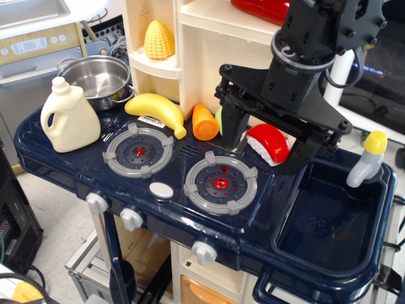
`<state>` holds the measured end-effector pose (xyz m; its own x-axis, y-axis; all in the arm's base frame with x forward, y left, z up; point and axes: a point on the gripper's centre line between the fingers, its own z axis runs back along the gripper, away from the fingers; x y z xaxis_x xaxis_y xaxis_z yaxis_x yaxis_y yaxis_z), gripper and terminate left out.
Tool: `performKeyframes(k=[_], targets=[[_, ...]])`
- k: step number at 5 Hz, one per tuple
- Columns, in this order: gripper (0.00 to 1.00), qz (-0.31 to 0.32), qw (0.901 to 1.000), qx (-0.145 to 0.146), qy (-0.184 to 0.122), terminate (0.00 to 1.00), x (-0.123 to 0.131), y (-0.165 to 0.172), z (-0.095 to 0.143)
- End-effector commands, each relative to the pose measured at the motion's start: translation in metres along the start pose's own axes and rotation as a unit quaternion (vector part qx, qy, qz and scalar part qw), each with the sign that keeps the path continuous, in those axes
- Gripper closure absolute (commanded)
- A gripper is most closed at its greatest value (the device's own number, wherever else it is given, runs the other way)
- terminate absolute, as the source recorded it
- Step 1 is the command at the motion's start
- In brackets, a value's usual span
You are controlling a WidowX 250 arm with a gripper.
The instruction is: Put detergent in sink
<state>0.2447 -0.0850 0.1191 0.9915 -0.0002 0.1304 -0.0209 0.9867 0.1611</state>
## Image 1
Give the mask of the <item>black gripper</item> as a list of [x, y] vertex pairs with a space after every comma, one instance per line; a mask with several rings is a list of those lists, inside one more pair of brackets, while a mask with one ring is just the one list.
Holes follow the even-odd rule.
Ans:
[[318, 88], [320, 74], [332, 63], [331, 58], [325, 62], [274, 59], [267, 70], [222, 65], [215, 96], [222, 106], [225, 145], [235, 148], [254, 116], [296, 138], [280, 167], [281, 175], [295, 175], [327, 148], [334, 149], [340, 137], [352, 131], [352, 124], [324, 100]]

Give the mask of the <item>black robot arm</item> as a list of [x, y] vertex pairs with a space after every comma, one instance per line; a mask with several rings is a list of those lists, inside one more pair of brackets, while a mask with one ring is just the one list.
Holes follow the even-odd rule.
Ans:
[[352, 124], [320, 93], [318, 79], [336, 56], [377, 41], [386, 21], [381, 1], [292, 1], [273, 36], [273, 59], [266, 70], [225, 64], [216, 97], [222, 105], [222, 137], [234, 148], [249, 117], [256, 117], [295, 138], [281, 173], [293, 175], [314, 157], [334, 153]]

